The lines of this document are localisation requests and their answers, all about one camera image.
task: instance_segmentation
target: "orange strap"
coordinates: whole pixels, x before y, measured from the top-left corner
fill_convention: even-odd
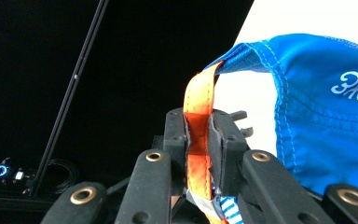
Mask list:
[[[223,64],[217,63],[194,76],[187,85],[184,114],[190,134],[187,155],[187,185],[192,193],[211,200],[212,182],[208,154],[209,117],[213,112],[214,73]],[[211,223],[226,223],[208,217]]]

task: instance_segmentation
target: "brass grommet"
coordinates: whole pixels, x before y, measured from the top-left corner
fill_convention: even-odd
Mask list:
[[[146,155],[146,159],[148,161],[161,161],[162,160],[162,154],[159,152],[151,152]]]
[[[353,189],[339,189],[337,190],[337,194],[345,203],[358,206],[358,191]]]
[[[252,157],[257,161],[269,161],[269,155],[264,152],[254,152]]]
[[[78,189],[71,195],[71,203],[84,204],[91,201],[97,195],[97,189],[94,187],[85,187]]]

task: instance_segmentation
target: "black background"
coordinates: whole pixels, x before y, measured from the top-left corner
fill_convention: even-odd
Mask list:
[[[131,174],[187,82],[229,50],[252,1],[113,1],[53,158],[107,187]],[[0,161],[37,168],[97,0],[0,1]]]

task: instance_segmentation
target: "blue fabric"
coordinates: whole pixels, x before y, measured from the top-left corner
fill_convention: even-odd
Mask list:
[[[277,156],[304,186],[358,187],[358,45],[328,36],[281,35],[235,46],[217,74],[270,72]]]

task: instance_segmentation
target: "blue led ring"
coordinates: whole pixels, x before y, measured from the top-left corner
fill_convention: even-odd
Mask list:
[[[7,168],[4,165],[0,165],[0,176],[7,174]]]

